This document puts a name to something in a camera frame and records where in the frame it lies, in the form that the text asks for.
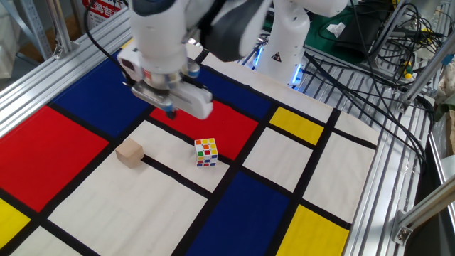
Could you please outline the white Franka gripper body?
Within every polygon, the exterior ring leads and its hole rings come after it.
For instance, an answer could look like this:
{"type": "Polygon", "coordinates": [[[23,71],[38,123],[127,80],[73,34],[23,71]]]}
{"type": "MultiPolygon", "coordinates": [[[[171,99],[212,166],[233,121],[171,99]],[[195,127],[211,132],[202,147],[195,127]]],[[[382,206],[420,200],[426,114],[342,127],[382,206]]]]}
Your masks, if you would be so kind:
{"type": "Polygon", "coordinates": [[[206,119],[213,110],[213,95],[195,79],[200,66],[188,59],[180,70],[169,74],[151,73],[141,67],[137,49],[123,49],[117,56],[120,65],[132,78],[134,96],[160,110],[182,110],[198,119],[206,119]]]}

